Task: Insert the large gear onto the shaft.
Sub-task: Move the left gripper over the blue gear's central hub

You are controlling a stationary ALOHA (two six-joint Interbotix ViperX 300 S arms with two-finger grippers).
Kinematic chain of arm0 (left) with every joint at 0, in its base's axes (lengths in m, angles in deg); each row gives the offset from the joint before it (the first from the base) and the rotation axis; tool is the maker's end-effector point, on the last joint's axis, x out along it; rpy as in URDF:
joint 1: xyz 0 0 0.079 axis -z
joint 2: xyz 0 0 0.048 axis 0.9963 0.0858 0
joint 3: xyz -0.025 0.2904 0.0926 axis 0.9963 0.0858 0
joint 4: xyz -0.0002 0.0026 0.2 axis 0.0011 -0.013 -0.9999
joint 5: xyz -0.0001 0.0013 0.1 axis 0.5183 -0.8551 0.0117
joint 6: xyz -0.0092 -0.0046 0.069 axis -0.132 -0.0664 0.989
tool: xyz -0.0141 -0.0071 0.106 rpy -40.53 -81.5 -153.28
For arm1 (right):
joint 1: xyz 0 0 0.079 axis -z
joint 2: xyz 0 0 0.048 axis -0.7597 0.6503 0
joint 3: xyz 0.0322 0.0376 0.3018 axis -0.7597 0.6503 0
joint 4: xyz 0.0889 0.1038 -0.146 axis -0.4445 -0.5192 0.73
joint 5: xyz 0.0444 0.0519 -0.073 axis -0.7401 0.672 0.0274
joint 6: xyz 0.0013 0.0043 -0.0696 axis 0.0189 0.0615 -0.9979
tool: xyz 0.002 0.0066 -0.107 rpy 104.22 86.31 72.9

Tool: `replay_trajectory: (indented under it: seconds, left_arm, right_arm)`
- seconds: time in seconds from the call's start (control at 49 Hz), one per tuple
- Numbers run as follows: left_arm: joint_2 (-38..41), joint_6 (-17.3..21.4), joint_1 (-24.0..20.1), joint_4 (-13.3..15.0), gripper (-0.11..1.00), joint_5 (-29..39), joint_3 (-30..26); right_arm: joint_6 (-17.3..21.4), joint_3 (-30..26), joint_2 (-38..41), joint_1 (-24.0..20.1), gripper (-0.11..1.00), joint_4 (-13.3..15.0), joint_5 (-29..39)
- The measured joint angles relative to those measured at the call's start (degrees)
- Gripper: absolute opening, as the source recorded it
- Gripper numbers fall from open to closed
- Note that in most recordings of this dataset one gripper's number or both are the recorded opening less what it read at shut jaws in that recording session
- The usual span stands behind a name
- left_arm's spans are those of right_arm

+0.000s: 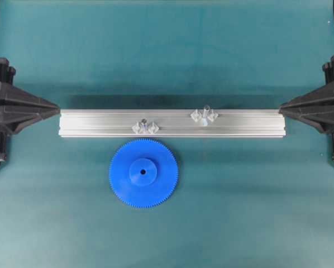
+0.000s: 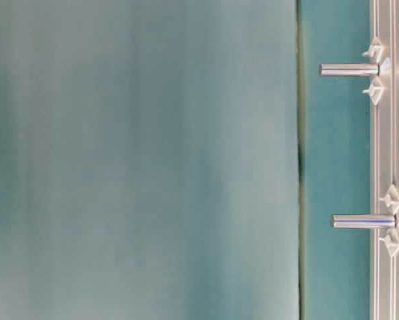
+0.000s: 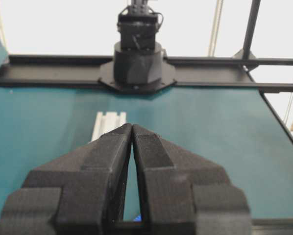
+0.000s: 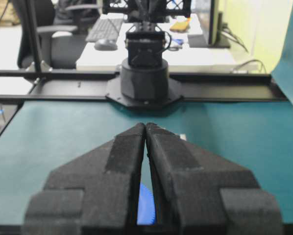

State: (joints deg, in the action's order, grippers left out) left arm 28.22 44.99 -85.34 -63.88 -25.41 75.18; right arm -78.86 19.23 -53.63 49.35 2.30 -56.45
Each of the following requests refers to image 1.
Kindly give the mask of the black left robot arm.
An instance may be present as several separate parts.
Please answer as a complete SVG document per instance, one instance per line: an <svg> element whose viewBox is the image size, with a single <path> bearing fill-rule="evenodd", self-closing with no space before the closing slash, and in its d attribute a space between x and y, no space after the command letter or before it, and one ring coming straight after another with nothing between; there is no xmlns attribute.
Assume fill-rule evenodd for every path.
<svg viewBox="0 0 334 268"><path fill-rule="evenodd" d="M24 128L60 113L60 108L13 85L16 74L6 58L0 58L0 164L7 158L7 141Z"/></svg>

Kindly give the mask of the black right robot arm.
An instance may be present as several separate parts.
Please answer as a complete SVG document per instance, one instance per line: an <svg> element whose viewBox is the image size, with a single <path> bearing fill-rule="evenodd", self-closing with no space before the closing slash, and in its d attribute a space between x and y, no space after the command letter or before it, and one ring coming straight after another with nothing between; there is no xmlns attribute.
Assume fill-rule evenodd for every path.
<svg viewBox="0 0 334 268"><path fill-rule="evenodd" d="M326 84L279 107L279 113L332 138L334 162L334 56L322 66Z"/></svg>

